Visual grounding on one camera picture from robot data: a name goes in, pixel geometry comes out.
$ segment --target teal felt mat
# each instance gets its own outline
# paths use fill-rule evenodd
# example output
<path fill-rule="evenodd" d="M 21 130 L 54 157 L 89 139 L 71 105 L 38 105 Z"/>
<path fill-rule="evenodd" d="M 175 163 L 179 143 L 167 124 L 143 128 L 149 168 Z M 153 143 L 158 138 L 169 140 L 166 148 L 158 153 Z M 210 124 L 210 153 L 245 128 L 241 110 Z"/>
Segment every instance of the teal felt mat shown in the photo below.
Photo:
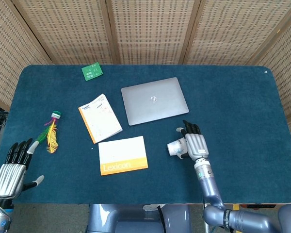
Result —
<path fill-rule="evenodd" d="M 26 181 L 45 175 L 19 202 L 202 203 L 190 159 L 168 155 L 182 119 L 199 125 L 224 202 L 291 202 L 291 135 L 271 71 L 247 66 L 101 66 L 85 81 L 83 66 L 29 66 L 20 75 L 0 145 L 0 166 L 16 141 L 36 138 L 53 110 L 59 148 L 46 143 L 32 158 Z M 190 112 L 129 126 L 121 88 L 177 77 Z M 148 169 L 101 176 L 78 107 L 105 94 L 123 131 L 107 140 L 144 136 Z"/>

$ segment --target white cup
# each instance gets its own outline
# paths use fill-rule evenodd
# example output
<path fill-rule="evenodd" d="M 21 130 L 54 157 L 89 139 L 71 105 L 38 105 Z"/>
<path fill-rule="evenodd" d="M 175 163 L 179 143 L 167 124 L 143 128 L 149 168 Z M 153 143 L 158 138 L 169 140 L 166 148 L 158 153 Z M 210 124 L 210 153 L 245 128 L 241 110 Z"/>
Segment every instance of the white cup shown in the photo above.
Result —
<path fill-rule="evenodd" d="M 184 137 L 167 144 L 167 148 L 170 156 L 181 155 L 188 152 Z"/>

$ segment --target white booklet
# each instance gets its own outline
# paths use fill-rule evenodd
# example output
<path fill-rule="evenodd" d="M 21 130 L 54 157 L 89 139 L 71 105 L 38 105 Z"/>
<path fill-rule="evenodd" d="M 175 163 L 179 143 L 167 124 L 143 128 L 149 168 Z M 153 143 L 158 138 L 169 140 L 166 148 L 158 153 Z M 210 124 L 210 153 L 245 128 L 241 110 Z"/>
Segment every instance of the white booklet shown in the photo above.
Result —
<path fill-rule="evenodd" d="M 94 143 L 122 131 L 122 127 L 104 94 L 79 107 L 79 111 Z"/>
<path fill-rule="evenodd" d="M 102 176 L 148 168 L 143 136 L 101 142 L 98 147 Z"/>

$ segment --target silver laptop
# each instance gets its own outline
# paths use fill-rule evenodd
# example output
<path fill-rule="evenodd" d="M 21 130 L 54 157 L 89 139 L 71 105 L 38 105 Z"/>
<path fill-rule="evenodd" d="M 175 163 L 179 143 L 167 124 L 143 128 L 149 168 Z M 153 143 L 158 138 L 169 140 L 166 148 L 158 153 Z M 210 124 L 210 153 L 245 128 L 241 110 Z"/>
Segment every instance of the silver laptop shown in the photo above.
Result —
<path fill-rule="evenodd" d="M 189 112 L 177 78 L 124 87 L 121 91 L 129 125 Z"/>

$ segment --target robotic arm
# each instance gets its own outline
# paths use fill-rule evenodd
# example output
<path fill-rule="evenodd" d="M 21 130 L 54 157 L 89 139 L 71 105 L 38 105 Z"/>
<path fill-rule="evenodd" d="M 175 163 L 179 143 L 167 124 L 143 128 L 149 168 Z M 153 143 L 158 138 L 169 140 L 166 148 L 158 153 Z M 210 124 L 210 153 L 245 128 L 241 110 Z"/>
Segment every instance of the robotic arm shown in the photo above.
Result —
<path fill-rule="evenodd" d="M 24 184 L 24 178 L 29 167 L 33 152 L 38 143 L 29 145 L 27 142 L 15 143 L 10 148 L 5 163 L 0 169 L 0 233 L 6 233 L 12 222 L 13 199 L 17 198 L 22 191 L 38 186 L 44 176 L 35 181 Z"/>
<path fill-rule="evenodd" d="M 180 158 L 190 157 L 194 162 L 199 184 L 206 202 L 210 203 L 203 211 L 205 222 L 223 227 L 229 232 L 279 233 L 279 228 L 265 215 L 247 211 L 229 210 L 223 204 L 208 158 L 209 152 L 204 136 L 197 125 L 183 121 L 185 128 L 177 128 L 185 137 L 187 153 Z"/>

